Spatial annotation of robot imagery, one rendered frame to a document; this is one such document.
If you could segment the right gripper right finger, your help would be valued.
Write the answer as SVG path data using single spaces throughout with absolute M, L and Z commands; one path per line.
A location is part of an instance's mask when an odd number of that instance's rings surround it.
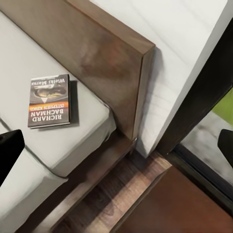
M 222 129 L 217 146 L 233 168 L 233 131 Z

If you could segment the hardback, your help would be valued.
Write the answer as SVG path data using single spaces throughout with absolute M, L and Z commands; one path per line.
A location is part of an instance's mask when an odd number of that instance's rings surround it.
M 27 126 L 38 129 L 70 124 L 69 74 L 31 78 Z

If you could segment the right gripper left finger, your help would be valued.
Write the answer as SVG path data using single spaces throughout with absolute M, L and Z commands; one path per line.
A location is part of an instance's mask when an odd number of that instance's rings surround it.
M 20 129 L 0 134 L 0 187 L 25 148 Z

